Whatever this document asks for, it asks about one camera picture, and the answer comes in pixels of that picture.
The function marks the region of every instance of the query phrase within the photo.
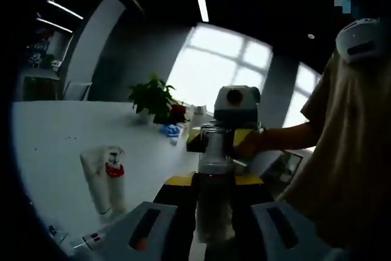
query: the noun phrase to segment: green leaves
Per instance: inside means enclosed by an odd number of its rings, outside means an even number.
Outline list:
[[[170,105],[176,103],[170,94],[170,89],[175,90],[173,86],[166,85],[156,74],[153,74],[148,83],[131,86],[128,99],[137,105],[136,113],[148,109],[149,114],[163,119],[169,116]]]

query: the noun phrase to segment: bottle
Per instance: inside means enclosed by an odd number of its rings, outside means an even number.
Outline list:
[[[194,113],[189,123],[189,129],[201,127],[206,121],[206,105],[194,107]]]
[[[109,202],[114,214],[125,214],[125,170],[121,164],[123,150],[112,146],[108,150],[106,174],[109,188]]]
[[[106,147],[100,146],[80,153],[81,166],[91,198],[100,215],[105,215],[110,210],[108,181],[104,172],[105,151]]]
[[[183,131],[182,136],[187,136],[189,134],[189,127],[190,127],[190,121],[192,120],[194,115],[194,105],[191,105],[190,107],[186,107],[186,113],[185,113],[185,119],[187,120],[183,124]]]

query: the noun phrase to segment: gray wall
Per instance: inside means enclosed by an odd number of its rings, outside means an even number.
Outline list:
[[[91,17],[83,20],[59,71],[60,94],[69,81],[92,80],[104,44],[124,10],[119,0],[102,0]]]
[[[273,55],[258,113],[266,128],[282,127],[293,94],[298,67],[299,62]]]
[[[93,75],[89,100],[127,101],[129,87],[155,72],[167,81],[190,27],[133,22],[121,17]]]

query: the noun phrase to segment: chair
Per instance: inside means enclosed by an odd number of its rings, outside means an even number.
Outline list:
[[[68,82],[64,94],[62,96],[63,100],[76,100],[83,101],[87,96],[90,90],[92,83],[81,83],[81,82]]]

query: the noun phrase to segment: white table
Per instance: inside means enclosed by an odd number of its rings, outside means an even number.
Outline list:
[[[172,175],[197,170],[198,154],[134,125],[130,103],[33,101],[13,104],[13,143],[21,178],[37,213],[58,219],[72,237],[102,224],[84,179],[79,154],[98,145],[119,145],[126,157],[128,209],[153,200]]]

